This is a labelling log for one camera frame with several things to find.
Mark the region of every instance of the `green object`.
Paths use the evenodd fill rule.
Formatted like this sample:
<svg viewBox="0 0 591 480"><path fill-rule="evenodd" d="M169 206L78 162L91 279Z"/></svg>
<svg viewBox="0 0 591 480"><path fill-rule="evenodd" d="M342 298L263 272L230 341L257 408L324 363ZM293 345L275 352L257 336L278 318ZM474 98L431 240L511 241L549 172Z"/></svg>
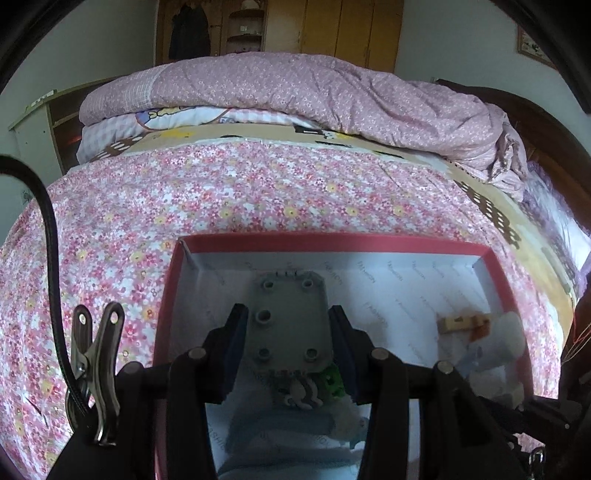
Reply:
<svg viewBox="0 0 591 480"><path fill-rule="evenodd" d="M318 374L318 380L332 398L342 398L345 396L345 386L340 376L339 367L330 364L327 368Z"/></svg>

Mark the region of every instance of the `pillow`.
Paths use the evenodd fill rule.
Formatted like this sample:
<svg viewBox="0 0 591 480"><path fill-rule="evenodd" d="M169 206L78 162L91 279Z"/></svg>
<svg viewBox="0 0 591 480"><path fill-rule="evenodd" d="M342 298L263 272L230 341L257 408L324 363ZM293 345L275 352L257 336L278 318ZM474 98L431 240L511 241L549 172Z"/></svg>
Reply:
<svg viewBox="0 0 591 480"><path fill-rule="evenodd" d="M528 162L530 171L525 180L523 207L541 227L559 256L574 270L579 296L586 288L591 270L591 238L574 219L573 212L560 193L554 190L549 176L535 162Z"/></svg>

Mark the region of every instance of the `folded blanket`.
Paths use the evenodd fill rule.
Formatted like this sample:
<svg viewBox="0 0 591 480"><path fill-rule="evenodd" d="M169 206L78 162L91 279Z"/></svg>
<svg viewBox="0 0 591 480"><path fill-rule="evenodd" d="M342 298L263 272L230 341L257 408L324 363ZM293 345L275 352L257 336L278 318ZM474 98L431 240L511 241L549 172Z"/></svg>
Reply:
<svg viewBox="0 0 591 480"><path fill-rule="evenodd" d="M160 65L96 89L83 102L80 120L91 125L179 105L300 115L346 134L438 153L522 199L525 149L500 108L334 57L253 52Z"/></svg>

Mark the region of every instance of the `black clamp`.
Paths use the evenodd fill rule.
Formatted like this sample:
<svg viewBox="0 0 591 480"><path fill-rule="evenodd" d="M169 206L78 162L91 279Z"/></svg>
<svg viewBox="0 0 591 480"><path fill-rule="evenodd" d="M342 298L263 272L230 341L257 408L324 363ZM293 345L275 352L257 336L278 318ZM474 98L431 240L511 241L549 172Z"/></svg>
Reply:
<svg viewBox="0 0 591 480"><path fill-rule="evenodd" d="M119 401L115 392L115 364L123 331L125 313L121 304L111 302L100 320L96 339L92 339L92 315L78 305L72 315L72 357L70 363L85 402L95 399L98 426L95 442L111 445L115 441ZM81 423L81 412L66 393L66 414L72 430Z"/></svg>

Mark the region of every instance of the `white wall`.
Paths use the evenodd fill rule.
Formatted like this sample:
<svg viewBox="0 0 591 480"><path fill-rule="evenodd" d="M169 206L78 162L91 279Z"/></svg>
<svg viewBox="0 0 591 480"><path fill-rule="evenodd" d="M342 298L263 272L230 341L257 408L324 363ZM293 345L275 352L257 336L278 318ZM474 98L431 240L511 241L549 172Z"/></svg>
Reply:
<svg viewBox="0 0 591 480"><path fill-rule="evenodd" d="M517 53L517 26L489 0L405 0L396 75L505 90L554 115L591 153L591 116L560 74Z"/></svg>
<svg viewBox="0 0 591 480"><path fill-rule="evenodd" d="M156 6L157 0L86 0L56 25L0 94L0 153L18 158L8 125L49 90L151 67ZM0 244L22 211L22 190L0 176Z"/></svg>

